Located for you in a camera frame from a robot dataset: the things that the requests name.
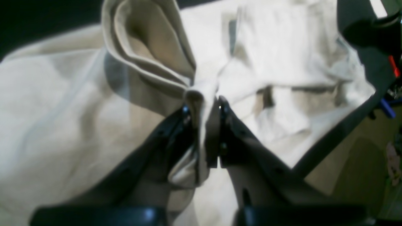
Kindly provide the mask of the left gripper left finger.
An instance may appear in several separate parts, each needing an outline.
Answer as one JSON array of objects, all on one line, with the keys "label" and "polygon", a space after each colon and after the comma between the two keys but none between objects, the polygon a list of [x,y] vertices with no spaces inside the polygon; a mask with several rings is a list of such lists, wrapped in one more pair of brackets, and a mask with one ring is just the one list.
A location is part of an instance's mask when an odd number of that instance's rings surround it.
[{"label": "left gripper left finger", "polygon": [[170,226],[168,175],[190,148],[190,110],[183,105],[101,182],[66,202],[38,208],[31,226]]}]

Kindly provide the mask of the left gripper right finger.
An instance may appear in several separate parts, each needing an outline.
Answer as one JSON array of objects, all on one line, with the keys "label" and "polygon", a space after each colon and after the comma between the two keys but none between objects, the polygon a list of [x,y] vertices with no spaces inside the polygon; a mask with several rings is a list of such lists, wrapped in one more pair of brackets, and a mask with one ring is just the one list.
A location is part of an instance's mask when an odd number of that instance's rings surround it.
[{"label": "left gripper right finger", "polygon": [[227,169],[239,209],[234,226],[366,226],[365,206],[320,193],[267,150],[220,96],[207,122],[206,162]]}]

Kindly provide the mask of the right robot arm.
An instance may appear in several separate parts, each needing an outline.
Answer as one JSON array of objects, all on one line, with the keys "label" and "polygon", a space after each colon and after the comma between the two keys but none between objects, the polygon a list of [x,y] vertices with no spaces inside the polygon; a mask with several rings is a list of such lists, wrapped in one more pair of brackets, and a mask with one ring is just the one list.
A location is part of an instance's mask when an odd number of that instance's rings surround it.
[{"label": "right robot arm", "polygon": [[386,100],[401,101],[401,1],[339,0],[336,11],[340,31],[351,45],[388,57],[396,80]]}]

